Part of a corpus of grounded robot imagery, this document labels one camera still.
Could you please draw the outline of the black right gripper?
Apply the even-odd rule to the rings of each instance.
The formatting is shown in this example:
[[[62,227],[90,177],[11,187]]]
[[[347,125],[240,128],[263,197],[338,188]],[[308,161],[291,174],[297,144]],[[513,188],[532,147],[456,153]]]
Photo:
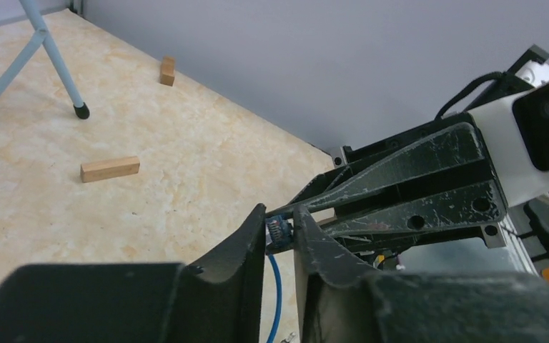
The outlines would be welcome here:
[[[298,201],[298,249],[339,252],[366,262],[412,247],[479,238],[494,245],[507,202],[471,116],[422,125],[347,153],[347,163],[316,176]]]

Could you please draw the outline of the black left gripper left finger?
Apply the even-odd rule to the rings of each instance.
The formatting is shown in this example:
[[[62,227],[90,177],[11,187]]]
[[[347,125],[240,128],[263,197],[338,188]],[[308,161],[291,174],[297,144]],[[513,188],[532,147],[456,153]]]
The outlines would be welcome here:
[[[257,342],[265,207],[192,262],[27,264],[0,284],[0,342]]]

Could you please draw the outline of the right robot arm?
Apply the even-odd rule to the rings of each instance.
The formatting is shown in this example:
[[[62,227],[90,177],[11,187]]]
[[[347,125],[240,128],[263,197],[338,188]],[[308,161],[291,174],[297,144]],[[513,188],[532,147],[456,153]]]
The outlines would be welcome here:
[[[332,210],[317,226],[330,254],[401,272],[413,247],[480,239],[508,248],[516,268],[537,274],[549,259],[549,229],[519,231],[514,207],[549,195],[549,54],[530,47],[506,71],[471,81],[432,121],[359,149],[332,153],[335,168],[317,175],[289,204],[267,215],[268,255],[299,244],[295,208]],[[530,256],[525,237],[544,238]]]

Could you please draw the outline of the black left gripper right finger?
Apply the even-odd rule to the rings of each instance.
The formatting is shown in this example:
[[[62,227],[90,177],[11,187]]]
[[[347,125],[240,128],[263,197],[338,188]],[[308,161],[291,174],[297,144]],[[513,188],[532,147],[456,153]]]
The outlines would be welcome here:
[[[302,342],[549,342],[549,285],[520,272],[383,272],[293,211]]]

